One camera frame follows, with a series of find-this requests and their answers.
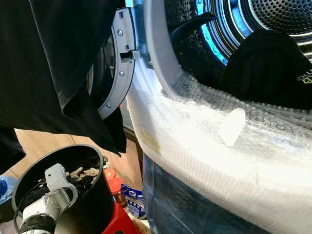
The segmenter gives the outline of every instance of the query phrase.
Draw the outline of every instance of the blue plastic bag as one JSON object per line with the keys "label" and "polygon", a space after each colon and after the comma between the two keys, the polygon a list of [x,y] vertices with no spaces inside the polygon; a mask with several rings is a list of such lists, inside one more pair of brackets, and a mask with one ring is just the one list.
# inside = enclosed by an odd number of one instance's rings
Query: blue plastic bag
{"label": "blue plastic bag", "polygon": [[12,193],[18,180],[9,176],[0,176],[0,204],[12,197]]}

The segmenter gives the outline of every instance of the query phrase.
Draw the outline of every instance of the bubble wrap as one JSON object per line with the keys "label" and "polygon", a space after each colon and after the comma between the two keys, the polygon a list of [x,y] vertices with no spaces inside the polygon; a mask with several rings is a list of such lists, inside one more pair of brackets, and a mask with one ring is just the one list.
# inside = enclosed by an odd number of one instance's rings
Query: bubble wrap
{"label": "bubble wrap", "polygon": [[[244,103],[182,78],[175,100],[151,69],[136,64],[127,96],[143,151],[210,201],[273,234],[312,233],[311,114]],[[218,130],[243,108],[234,146]]]}

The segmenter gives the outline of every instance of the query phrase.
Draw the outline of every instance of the black cloth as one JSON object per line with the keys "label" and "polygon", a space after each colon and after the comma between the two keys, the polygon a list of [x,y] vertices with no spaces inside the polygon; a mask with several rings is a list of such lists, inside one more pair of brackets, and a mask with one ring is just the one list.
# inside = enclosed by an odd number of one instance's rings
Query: black cloth
{"label": "black cloth", "polygon": [[0,175],[25,157],[14,129],[0,127]]}
{"label": "black cloth", "polygon": [[126,151],[120,110],[103,121],[84,85],[117,4],[0,0],[0,126],[88,136]]}
{"label": "black cloth", "polygon": [[312,109],[312,64],[287,34],[259,30],[229,59],[224,84],[239,99]]}

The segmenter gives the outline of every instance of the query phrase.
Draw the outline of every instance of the screw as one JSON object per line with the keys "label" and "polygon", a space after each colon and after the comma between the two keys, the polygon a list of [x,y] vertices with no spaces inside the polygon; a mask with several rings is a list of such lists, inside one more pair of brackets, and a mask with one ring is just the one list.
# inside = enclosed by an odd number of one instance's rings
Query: screw
{"label": "screw", "polygon": [[122,36],[122,35],[123,35],[123,31],[120,30],[120,29],[117,30],[117,33],[118,33],[119,36]]}

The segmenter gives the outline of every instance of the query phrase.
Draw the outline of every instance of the blue and white package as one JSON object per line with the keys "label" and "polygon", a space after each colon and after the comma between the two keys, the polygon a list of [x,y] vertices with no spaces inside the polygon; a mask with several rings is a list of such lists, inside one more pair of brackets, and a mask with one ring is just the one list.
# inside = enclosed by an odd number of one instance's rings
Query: blue and white package
{"label": "blue and white package", "polygon": [[126,198],[130,213],[135,217],[145,219],[146,214],[144,209],[143,192],[122,184],[121,193]]}

